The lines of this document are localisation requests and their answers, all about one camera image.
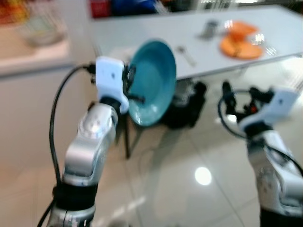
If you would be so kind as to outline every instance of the white table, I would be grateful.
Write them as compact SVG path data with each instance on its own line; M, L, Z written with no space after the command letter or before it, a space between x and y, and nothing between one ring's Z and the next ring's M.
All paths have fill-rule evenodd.
M209 20L223 24L226 20L242 20L257 26L267 44L277 55L264 54L252 61L224 56L219 50L222 36L211 41L197 38ZM150 15L109 18L91 24L95 45L103 55L125 60L140 45L152 38L166 41L174 52L177 79L212 74L224 70L246 67L254 63L275 61L303 52L303 17L281 6L260 6L235 11L174 13L166 16ZM192 67L180 53L178 45L186 47L197 65Z

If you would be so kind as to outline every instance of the glossy floor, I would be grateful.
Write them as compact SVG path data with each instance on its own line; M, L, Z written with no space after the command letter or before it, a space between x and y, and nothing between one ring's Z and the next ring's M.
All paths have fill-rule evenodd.
M303 74L302 62L290 59L250 67L241 75L233 71L203 78L209 86L207 102L192 129L156 126L138 133L132 128L136 146L131 159L124 159L123 138L109 151L93 226L125 219L133 227L258 227L257 191L245 143L229 135L217 120L221 82L229 79L237 88L284 85ZM276 129L303 164L301 100ZM54 184L50 156L44 155L39 158L49 158L47 165L0 171L3 226L37 225Z

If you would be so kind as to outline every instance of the black wire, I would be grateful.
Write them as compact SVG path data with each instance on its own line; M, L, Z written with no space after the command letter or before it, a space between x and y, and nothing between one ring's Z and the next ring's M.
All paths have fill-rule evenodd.
M56 182L57 182L57 186L60 185L61 183L61 175L60 175L60 169L59 169L59 165L58 165L58 159L57 159L57 155L56 155L56 150L55 150L55 144L54 144L54 140L53 140L53 126L54 126L54 120L55 120L55 113L56 113L56 108L57 108L57 103L60 97L60 94L62 92L62 89L64 87L64 85L66 84L66 82L69 80L69 78L78 70L80 69L85 69L87 66L81 65L78 66L74 69L72 69L70 71L70 73L63 79L63 81L61 82L55 98L53 100L53 106L52 106L52 113L51 113L51 120L50 120L50 124L49 124L49 145L50 145L50 149L51 149L51 155L52 155L52 160L53 160L53 167L55 170L55 174L56 174Z
M289 155L285 154L284 152L282 152L282 151L280 151L280 150L278 150L278 149L276 149L276 148L273 148L273 147L269 146L269 145L266 144L266 143L259 142L259 141L254 141L254 140L252 140L251 138L248 138L248 137L246 137L246 136L240 135L240 134L238 134L237 132L233 131L233 130L226 124L226 121L225 121L224 118L223 118L222 110L221 110L222 102L224 102L225 99L234 96L235 94L244 94L244 93L245 93L245 94L247 94L247 93L250 94L250 92L247 91L247 90L235 90L235 91L231 91L231 92L229 92L229 93L223 95L223 96L221 97L221 99L219 100L219 102L218 102L218 114L219 114L219 117L220 117L220 119L221 119L221 122L222 122L222 125L224 126L224 128L225 128L228 132L230 132L232 135L234 135L235 137L238 137L238 138L243 139L243 140L248 140L248 141L250 141L250 142L252 142L252 143L255 143L255 144L258 144L258 145L260 145L260 146L262 146L262 147L267 147L268 149L273 150L273 151L275 151L276 153L278 153L279 155L281 155L281 156L282 156L283 158L285 158L286 160L292 161L293 164L299 169L300 174L303 176L303 169L301 168L301 166L300 166L292 157L290 157Z
M53 205L55 204L55 200L53 200L47 207L46 211L44 212L44 214L42 215L42 217L40 218L40 221L37 225L37 227L42 227L44 220L46 219L46 216L48 215L48 213L51 211Z

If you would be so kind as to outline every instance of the blue object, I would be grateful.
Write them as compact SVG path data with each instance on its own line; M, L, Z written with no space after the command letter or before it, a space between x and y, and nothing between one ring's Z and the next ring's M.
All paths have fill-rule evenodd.
M164 42L153 40L137 51L130 65L137 69L130 94L145 97L145 102L130 100L129 114L140 126L153 125L165 114L175 93L174 55Z

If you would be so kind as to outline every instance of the teal plate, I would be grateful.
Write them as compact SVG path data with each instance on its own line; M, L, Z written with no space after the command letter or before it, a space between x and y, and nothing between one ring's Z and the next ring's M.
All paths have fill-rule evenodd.
M136 67L130 94L145 97L144 104L129 101L129 115L140 126L151 126L165 114L175 93L176 62L171 49L160 40L144 44L130 65Z

